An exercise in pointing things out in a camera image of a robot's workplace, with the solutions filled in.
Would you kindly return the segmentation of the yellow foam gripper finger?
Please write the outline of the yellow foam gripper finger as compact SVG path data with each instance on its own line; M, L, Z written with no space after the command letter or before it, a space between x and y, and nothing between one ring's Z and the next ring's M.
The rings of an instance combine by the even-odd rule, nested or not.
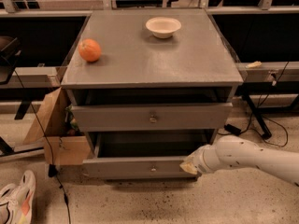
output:
M183 162L180 165L180 168L191 175L196 175L197 174L197 169L194 167L194 165L191 162Z

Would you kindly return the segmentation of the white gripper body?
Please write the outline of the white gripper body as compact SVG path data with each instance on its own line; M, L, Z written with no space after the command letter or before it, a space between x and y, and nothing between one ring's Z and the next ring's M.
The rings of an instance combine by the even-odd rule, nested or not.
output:
M199 174L210 174L216 171L219 164L216 149L212 145L197 148L190 156L192 166Z

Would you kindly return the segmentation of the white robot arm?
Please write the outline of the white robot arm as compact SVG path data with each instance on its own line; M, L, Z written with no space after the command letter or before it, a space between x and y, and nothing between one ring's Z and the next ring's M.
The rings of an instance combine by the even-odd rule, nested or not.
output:
M179 166L192 175L256 168L299 186L298 153L259 147L256 143L233 135L224 136L212 145L197 148Z

